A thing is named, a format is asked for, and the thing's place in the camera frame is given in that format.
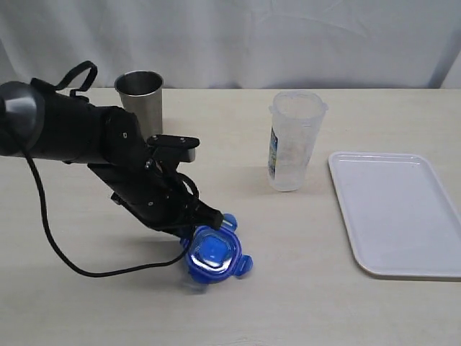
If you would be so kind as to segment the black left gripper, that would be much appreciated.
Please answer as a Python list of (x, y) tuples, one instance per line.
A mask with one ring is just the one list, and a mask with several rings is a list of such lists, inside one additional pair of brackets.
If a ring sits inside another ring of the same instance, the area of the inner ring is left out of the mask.
[(190, 234), (197, 226), (218, 230), (223, 214), (202, 201), (195, 183), (177, 171), (192, 162), (200, 140), (154, 135), (140, 155), (121, 165), (89, 164), (88, 168), (113, 191), (111, 199), (144, 226), (168, 234)]

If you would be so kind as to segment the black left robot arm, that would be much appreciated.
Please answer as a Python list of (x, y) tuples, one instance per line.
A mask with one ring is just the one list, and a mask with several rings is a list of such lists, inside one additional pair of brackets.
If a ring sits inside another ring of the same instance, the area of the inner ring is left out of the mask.
[(144, 138), (136, 116), (117, 106), (59, 94), (44, 82), (1, 85), (1, 155), (85, 164), (112, 199), (150, 229), (181, 236), (189, 226), (218, 229), (223, 214), (178, 172), (199, 140)]

